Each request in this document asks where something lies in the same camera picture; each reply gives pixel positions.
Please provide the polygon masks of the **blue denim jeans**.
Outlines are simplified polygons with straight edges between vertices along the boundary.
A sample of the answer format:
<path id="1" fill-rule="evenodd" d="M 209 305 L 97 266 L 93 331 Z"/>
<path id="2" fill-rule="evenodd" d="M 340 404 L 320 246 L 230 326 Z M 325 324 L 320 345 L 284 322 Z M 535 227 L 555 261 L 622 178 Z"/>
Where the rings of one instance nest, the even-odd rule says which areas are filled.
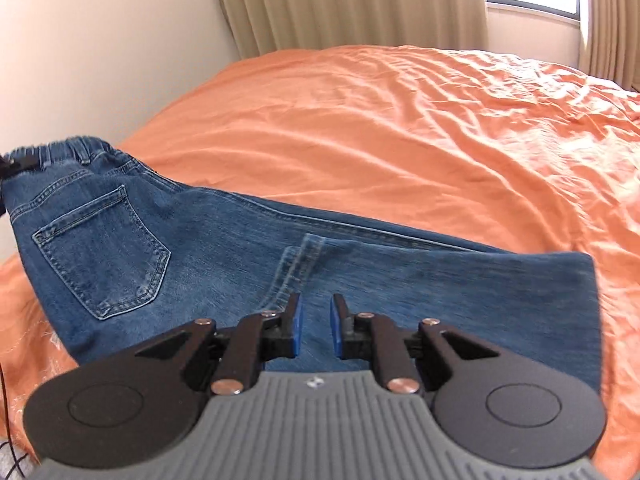
<path id="1" fill-rule="evenodd" d="M 331 298 L 401 326 L 438 318 L 598 388 L 596 272 L 581 252 L 516 254 L 398 224 L 170 180 L 90 136 L 26 146 L 6 214 L 44 314 L 87 363 L 194 318 L 232 326 L 299 294 L 302 350 L 340 370 Z"/>

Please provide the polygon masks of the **orange bed sheet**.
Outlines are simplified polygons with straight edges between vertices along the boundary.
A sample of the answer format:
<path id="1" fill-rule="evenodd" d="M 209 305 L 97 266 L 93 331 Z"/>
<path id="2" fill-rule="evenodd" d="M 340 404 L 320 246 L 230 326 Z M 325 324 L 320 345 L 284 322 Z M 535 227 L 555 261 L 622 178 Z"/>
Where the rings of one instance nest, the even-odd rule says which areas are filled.
<path id="1" fill-rule="evenodd" d="M 460 236 L 588 252 L 608 428 L 596 462 L 639 471 L 639 98 L 560 64 L 416 47 L 234 63 L 105 140 L 166 177 Z"/>

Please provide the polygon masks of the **beige curtain left panel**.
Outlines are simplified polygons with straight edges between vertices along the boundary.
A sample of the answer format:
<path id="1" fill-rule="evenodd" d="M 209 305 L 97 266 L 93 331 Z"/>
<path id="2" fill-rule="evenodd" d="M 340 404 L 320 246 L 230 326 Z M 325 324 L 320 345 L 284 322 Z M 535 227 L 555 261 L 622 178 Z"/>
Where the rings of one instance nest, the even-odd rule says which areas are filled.
<path id="1" fill-rule="evenodd" d="M 346 44 L 485 50 L 486 0 L 220 0 L 242 58 Z"/>

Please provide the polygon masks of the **beige curtain panel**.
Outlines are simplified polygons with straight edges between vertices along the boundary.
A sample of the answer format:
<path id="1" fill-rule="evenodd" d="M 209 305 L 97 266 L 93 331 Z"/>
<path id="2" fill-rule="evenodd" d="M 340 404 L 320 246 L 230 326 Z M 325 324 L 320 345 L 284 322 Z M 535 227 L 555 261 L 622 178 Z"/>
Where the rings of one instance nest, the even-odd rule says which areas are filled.
<path id="1" fill-rule="evenodd" d="M 242 58 L 346 44 L 485 50 L 486 0 L 220 0 Z"/>
<path id="2" fill-rule="evenodd" d="M 639 89 L 639 0 L 579 0 L 578 70 Z"/>

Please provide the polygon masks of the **beige curtain right panel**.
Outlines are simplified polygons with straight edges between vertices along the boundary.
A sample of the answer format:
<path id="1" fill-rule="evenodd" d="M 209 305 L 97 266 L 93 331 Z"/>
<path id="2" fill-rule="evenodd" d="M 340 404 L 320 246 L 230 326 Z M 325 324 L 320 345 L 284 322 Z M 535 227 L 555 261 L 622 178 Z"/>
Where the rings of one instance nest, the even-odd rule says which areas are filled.
<path id="1" fill-rule="evenodd" d="M 579 0 L 578 70 L 639 89 L 639 0 Z"/>

